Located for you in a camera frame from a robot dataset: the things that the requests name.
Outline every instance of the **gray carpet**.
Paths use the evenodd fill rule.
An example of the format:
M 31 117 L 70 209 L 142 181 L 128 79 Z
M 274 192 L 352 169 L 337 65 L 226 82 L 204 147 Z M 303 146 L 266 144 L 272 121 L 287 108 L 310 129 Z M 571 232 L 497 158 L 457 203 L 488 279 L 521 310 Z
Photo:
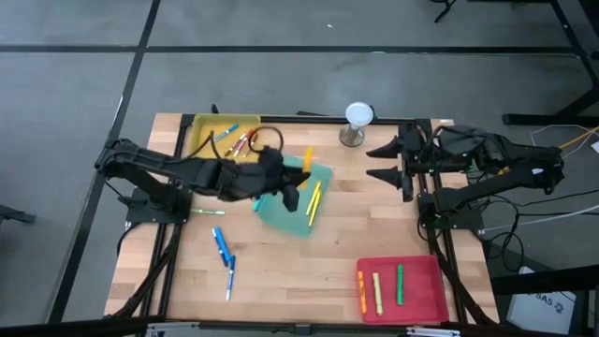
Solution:
M 137 44 L 151 1 L 17 1 L 0 3 L 0 44 Z M 562 1 L 589 51 L 599 46 L 580 7 Z M 151 45 L 534 45 L 567 44 L 547 5 L 424 0 L 267 1 L 165 0 Z M 0 54 L 0 203 L 38 215 L 34 226 L 0 227 L 0 325 L 43 321 L 71 240 L 93 163 L 110 128 L 132 54 Z M 503 113 L 552 113 L 589 89 L 569 57 L 389 54 L 147 54 L 122 137 L 146 144 L 157 112 L 342 115 L 353 101 L 380 116 L 453 118 L 530 142 L 536 128 L 501 124 Z M 588 113 L 596 114 L 599 106 Z M 542 145 L 580 134 L 550 129 Z M 599 155 L 584 147 L 566 158 L 555 196 L 597 188 Z M 117 186 L 124 191 L 125 183 Z M 506 194 L 517 202 L 541 191 Z M 530 212 L 573 211 L 593 196 Z M 124 206 L 103 194 L 65 319 L 98 318 L 123 232 Z M 490 208 L 487 227 L 511 224 L 508 208 Z M 592 217 L 519 230 L 526 254 L 551 268 L 597 263 Z

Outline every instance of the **teal tray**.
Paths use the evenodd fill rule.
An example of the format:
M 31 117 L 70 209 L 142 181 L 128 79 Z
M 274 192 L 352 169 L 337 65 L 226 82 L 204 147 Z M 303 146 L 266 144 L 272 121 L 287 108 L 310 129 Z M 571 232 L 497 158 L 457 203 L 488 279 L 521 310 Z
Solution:
M 290 167 L 301 168 L 303 166 L 303 159 L 295 156 L 286 155 L 284 157 L 284 163 Z M 322 205 L 329 182 L 333 176 L 333 171 L 330 168 L 324 167 L 312 163 L 310 166 L 310 178 L 305 189 L 299 190 L 299 202 L 298 209 L 295 212 L 289 212 L 283 204 L 283 195 L 277 193 L 276 196 L 271 194 L 264 195 L 261 197 L 260 208 L 258 209 L 258 218 L 268 226 L 279 228 L 291 234 L 301 236 L 303 238 L 308 237 L 314 228 L 318 224 L 318 214 L 320 213 L 320 207 L 316 210 L 316 216 L 312 222 L 312 226 L 309 226 L 310 216 L 306 215 L 308 204 L 312 198 L 314 189 L 316 188 L 316 182 L 320 181 L 320 205 Z

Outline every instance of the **yellow tray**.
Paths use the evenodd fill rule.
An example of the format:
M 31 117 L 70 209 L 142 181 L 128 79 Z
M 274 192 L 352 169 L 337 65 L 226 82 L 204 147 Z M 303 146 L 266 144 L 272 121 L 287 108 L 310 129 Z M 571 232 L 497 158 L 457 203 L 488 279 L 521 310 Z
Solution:
M 241 151 L 237 156 L 230 154 L 225 157 L 226 151 L 235 144 L 241 135 L 247 134 L 250 129 L 257 128 L 260 126 L 260 116 L 258 115 L 247 115 L 247 114 L 228 114 L 228 113 L 200 113 L 194 118 L 194 123 L 191 129 L 190 139 L 190 152 L 193 152 L 209 135 L 211 131 L 214 131 L 216 137 L 222 132 L 227 131 L 234 124 L 239 124 L 239 127 L 226 135 L 222 139 L 216 142 L 216 150 L 225 159 L 232 159 L 236 162 L 256 162 L 258 155 L 250 152 L 247 156 L 243 156 L 248 148 L 247 142 L 241 148 Z M 256 148 L 261 148 L 260 138 L 256 140 Z M 197 157 L 201 158 L 216 158 L 212 146 L 210 143 L 206 144 L 204 148 L 196 154 Z

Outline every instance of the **red tray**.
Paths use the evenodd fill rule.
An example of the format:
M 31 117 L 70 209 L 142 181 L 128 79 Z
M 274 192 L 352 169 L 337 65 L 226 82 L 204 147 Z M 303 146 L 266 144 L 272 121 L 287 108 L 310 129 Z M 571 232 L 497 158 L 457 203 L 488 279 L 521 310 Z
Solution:
M 403 305 L 397 304 L 397 266 L 403 265 Z M 358 260 L 364 274 L 366 314 L 370 325 L 437 323 L 449 319 L 441 271 L 435 256 L 374 257 Z M 383 314 L 376 314 L 373 273 L 378 272 Z

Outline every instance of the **wooden table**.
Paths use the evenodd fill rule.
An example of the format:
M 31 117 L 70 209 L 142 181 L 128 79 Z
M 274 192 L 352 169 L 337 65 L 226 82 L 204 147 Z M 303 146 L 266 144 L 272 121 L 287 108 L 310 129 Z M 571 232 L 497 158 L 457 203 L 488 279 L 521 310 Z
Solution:
M 181 117 L 157 114 L 148 148 L 172 154 Z M 432 122 L 433 127 L 452 123 Z M 225 203 L 196 195 L 195 207 L 224 210 L 226 215 L 192 214 L 183 227 L 168 318 L 361 323 L 356 260 L 429 253 L 428 245 L 416 234 L 416 204 L 402 202 L 395 188 L 365 173 L 366 169 L 399 164 L 365 154 L 389 142 L 397 134 L 397 126 L 370 125 L 364 143 L 347 148 L 339 142 L 339 125 L 274 125 L 285 136 L 285 154 L 303 156 L 306 147 L 312 145 L 313 161 L 333 169 L 333 181 L 311 236 L 302 239 L 263 225 L 252 212 L 250 200 Z M 460 174 L 443 174 L 442 181 L 449 187 L 466 185 Z M 230 250 L 237 256 L 231 301 L 225 299 L 228 269 L 216 250 L 211 232 L 215 226 L 223 229 Z M 156 224 L 141 225 L 124 240 L 106 314 L 120 309 L 146 276 L 156 228 Z M 462 282 L 485 313 L 497 321 L 480 242 L 467 230 L 453 230 L 452 234 Z M 450 318 L 456 321 L 451 286 L 444 281 Z M 162 281 L 158 280 L 151 313 L 157 311 L 161 289 Z

